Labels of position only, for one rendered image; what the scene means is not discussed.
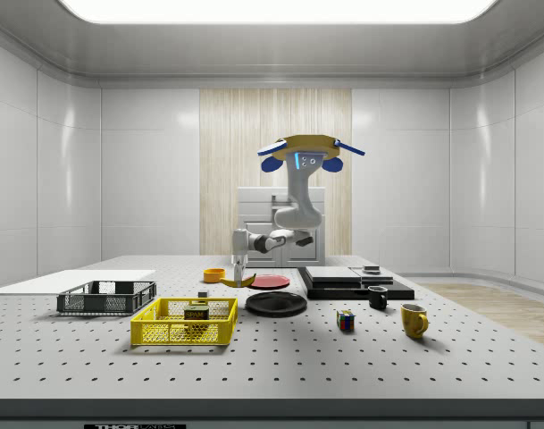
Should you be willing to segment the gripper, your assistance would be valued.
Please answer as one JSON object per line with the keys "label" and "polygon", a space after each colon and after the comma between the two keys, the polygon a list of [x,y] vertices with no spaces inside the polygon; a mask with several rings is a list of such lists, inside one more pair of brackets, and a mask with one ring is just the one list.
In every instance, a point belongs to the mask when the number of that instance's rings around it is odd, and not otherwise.
{"label": "gripper", "polygon": [[247,254],[234,254],[232,256],[234,268],[234,286],[241,287],[244,280],[244,272],[247,264]]}

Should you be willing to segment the banana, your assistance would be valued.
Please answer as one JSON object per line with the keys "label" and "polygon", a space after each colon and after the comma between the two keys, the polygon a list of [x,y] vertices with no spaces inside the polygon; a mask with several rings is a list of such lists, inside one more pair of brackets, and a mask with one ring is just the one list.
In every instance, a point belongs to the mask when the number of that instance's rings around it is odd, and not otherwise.
{"label": "banana", "polygon": [[224,279],[222,278],[220,280],[220,283],[228,286],[228,287],[231,287],[231,288],[245,288],[245,287],[250,287],[254,281],[255,281],[255,278],[256,278],[256,275],[252,275],[251,277],[248,277],[244,280],[240,280],[240,281],[235,281],[235,280],[229,280],[229,279]]}

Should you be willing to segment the red plate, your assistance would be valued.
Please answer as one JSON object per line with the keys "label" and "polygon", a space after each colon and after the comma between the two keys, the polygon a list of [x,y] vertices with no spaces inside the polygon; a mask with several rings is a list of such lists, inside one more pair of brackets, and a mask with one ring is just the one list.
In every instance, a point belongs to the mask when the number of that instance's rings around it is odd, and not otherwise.
{"label": "red plate", "polygon": [[250,289],[255,290],[278,290],[290,285],[288,277],[279,274],[257,274]]}

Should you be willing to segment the white cabinet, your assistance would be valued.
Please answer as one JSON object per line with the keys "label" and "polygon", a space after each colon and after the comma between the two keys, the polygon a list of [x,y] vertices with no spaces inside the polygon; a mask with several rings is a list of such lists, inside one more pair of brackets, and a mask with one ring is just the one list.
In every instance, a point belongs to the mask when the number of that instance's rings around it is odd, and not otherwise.
{"label": "white cabinet", "polygon": [[[314,207],[322,214],[322,224],[313,232],[314,242],[299,247],[287,244],[266,254],[248,252],[249,268],[292,268],[325,264],[324,187],[310,187]],[[238,228],[255,234],[269,234],[278,226],[273,216],[279,208],[289,206],[287,187],[238,187]]]}

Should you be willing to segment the black plate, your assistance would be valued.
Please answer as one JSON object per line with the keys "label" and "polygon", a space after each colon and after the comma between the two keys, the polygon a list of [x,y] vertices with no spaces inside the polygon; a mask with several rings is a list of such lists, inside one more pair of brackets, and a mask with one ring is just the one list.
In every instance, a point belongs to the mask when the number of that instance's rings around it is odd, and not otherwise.
{"label": "black plate", "polygon": [[246,300],[246,310],[266,317],[289,317],[302,313],[306,308],[307,301],[291,292],[263,292]]}

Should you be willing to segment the yellow basket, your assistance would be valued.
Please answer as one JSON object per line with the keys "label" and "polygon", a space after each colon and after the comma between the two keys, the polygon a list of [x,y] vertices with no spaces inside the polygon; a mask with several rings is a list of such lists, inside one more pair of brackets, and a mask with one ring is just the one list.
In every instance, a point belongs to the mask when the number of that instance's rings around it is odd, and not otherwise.
{"label": "yellow basket", "polygon": [[[185,320],[188,305],[209,306],[208,320]],[[130,320],[133,345],[227,345],[238,320],[235,298],[159,298]]]}

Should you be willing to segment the black stove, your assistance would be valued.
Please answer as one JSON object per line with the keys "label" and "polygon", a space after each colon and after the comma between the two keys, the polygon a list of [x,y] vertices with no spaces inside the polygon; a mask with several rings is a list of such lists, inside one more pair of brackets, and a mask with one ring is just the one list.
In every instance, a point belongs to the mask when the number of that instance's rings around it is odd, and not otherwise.
{"label": "black stove", "polygon": [[361,267],[299,267],[309,299],[368,299],[369,286],[388,289],[388,299],[414,299],[414,290],[385,271],[365,271]]}

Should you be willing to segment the black mug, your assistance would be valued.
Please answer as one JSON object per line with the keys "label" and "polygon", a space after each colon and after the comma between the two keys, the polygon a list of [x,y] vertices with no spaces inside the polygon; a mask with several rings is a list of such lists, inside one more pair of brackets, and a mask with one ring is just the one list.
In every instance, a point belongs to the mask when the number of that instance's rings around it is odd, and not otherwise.
{"label": "black mug", "polygon": [[367,289],[370,307],[384,310],[388,304],[388,289],[383,286],[369,286]]}

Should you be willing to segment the dark grey basket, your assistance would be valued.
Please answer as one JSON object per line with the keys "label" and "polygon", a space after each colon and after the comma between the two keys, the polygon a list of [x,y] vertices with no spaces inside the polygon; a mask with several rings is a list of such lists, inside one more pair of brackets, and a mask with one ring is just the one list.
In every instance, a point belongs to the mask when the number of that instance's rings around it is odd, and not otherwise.
{"label": "dark grey basket", "polygon": [[57,311],[65,314],[133,314],[155,298],[156,283],[92,281],[61,292]]}

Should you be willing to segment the yellow mug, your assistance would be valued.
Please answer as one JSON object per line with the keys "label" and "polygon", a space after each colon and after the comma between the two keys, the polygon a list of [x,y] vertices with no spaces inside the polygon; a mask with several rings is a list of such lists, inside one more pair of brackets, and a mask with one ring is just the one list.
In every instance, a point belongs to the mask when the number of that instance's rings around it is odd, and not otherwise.
{"label": "yellow mug", "polygon": [[401,317],[406,335],[421,339],[429,326],[427,310],[416,304],[405,303],[401,306]]}

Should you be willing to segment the white board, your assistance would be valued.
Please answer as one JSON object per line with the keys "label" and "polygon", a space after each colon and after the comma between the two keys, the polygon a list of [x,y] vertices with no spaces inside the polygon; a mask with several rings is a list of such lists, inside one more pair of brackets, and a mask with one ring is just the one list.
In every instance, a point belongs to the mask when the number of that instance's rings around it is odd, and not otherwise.
{"label": "white board", "polygon": [[0,294],[59,294],[92,281],[138,281],[155,270],[65,270],[0,288]]}

